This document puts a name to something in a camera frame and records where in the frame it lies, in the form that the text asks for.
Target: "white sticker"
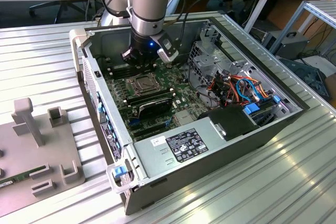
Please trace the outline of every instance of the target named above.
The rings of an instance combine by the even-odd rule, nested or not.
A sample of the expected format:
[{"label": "white sticker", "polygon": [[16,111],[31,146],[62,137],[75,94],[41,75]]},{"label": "white sticker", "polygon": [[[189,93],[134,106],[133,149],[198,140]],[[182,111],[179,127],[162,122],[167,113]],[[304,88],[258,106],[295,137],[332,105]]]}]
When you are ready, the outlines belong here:
[{"label": "white sticker", "polygon": [[160,136],[160,137],[151,139],[151,142],[152,142],[152,145],[154,147],[156,147],[156,146],[158,146],[160,144],[165,144],[166,143],[166,138],[165,138],[165,136]]}]

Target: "vent grille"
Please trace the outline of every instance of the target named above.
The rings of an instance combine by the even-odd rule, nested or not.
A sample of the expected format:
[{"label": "vent grille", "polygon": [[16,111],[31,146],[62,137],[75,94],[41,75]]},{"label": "vent grille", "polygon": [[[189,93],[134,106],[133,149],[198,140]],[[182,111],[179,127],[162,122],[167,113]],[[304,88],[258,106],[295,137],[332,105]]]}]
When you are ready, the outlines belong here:
[{"label": "vent grille", "polygon": [[[266,45],[266,49],[269,50],[273,46],[273,44],[276,40],[277,39],[274,36],[272,36],[271,39],[269,40],[269,42]],[[282,44],[280,43],[280,45],[278,46],[278,48],[277,48],[277,50],[275,51],[274,54],[276,54],[280,50],[281,47],[282,47]]]},{"label": "vent grille", "polygon": [[87,89],[90,92],[89,94],[90,94],[93,106],[95,107],[95,109],[97,109],[98,108],[97,89],[96,89],[96,85],[94,84],[93,76],[91,74],[92,72],[88,68],[87,59],[85,57],[83,57],[83,68],[84,68],[84,81],[87,85]]}]

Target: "metal bracket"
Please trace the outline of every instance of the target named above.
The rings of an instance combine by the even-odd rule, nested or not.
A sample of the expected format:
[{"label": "metal bracket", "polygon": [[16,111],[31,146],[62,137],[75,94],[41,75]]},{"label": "metal bracket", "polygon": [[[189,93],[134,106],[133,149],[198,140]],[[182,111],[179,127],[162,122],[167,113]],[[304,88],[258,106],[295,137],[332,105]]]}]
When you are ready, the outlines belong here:
[{"label": "metal bracket", "polygon": [[80,178],[80,173],[75,160],[72,161],[72,166],[73,172],[69,172],[68,170],[64,170],[62,165],[59,165],[59,170],[64,184],[70,184]]}]

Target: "blue cable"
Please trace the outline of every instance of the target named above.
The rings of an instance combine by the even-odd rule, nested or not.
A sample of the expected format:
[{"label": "blue cable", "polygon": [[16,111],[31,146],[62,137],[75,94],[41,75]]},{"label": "blue cable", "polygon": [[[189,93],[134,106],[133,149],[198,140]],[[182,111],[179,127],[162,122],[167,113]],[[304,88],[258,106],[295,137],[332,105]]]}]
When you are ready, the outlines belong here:
[{"label": "blue cable", "polygon": [[244,98],[244,99],[246,99],[247,101],[251,102],[251,100],[250,100],[249,97],[244,96],[244,95],[240,92],[239,82],[242,81],[242,80],[243,80],[243,79],[237,81],[237,83],[236,83],[236,89],[237,89],[237,92],[238,92],[238,94],[239,94],[242,98]]},{"label": "blue cable", "polygon": [[239,88],[239,82],[240,81],[246,81],[248,84],[250,84],[250,86],[253,88],[254,92],[257,94],[257,96],[259,97],[260,100],[264,100],[263,96],[258,92],[258,90],[256,89],[256,87],[254,86],[253,82],[251,82],[250,80],[247,80],[247,79],[240,79],[237,81],[237,84],[236,84],[236,89],[237,89],[237,92],[238,94],[242,97],[242,98],[245,98],[246,100],[248,100],[249,102],[251,102],[251,100],[244,96],[241,92],[240,92],[240,88]]}]

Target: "computer tower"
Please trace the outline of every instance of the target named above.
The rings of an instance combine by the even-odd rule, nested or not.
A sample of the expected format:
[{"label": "computer tower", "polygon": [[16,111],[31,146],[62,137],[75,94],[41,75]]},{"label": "computer tower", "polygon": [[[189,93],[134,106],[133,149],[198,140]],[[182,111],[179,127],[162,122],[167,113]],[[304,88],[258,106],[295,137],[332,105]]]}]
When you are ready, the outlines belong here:
[{"label": "computer tower", "polygon": [[[281,34],[280,31],[270,31],[266,34],[262,41],[262,45],[269,50],[273,43]],[[275,56],[280,56],[288,60],[298,59],[298,54],[301,53],[308,43],[308,38],[299,33],[298,31],[291,31],[287,33],[285,38],[282,40],[279,47],[274,52]]]}]

